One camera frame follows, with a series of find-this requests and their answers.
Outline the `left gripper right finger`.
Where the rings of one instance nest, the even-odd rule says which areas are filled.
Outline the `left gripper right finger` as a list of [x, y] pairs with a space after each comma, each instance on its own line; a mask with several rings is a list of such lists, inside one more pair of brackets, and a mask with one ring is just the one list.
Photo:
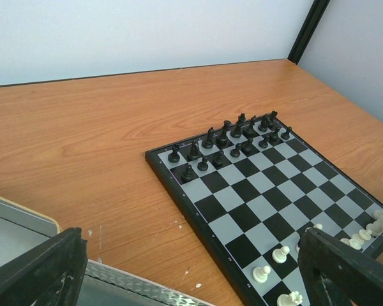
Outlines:
[[383, 264], [317, 228], [299, 241], [299, 271], [311, 305], [383, 305]]

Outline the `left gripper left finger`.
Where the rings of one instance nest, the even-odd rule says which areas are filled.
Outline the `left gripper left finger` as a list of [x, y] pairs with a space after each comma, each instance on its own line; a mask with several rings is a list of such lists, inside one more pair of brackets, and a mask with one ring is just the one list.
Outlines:
[[87, 241], [68, 228], [0, 267], [0, 305], [76, 305]]

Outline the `white chess pawn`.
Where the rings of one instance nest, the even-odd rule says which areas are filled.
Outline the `white chess pawn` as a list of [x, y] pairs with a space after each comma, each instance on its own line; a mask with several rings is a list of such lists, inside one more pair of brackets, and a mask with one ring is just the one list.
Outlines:
[[271, 267], [268, 265], [257, 266], [253, 269], [252, 277], [255, 282], [265, 283], [268, 279], [268, 275], [271, 273]]
[[290, 252], [289, 246], [284, 245], [280, 247], [279, 249], [275, 249], [272, 252], [272, 258], [275, 262], [282, 264], [286, 262], [287, 255], [289, 254], [289, 252]]
[[323, 225], [317, 223], [317, 224], [314, 224], [313, 225], [313, 228], [316, 228], [316, 229], [319, 229], [319, 230], [322, 230], [323, 229]]
[[277, 306], [298, 306], [303, 302], [303, 296], [298, 291], [289, 294], [281, 294], [277, 298]]

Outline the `white chess king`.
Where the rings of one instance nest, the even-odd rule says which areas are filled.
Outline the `white chess king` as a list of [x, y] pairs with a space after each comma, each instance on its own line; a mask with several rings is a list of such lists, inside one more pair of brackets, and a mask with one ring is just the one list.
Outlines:
[[352, 235], [352, 238], [349, 240], [349, 245], [356, 250], [360, 250], [361, 246], [372, 238], [371, 233], [368, 229], [359, 230]]

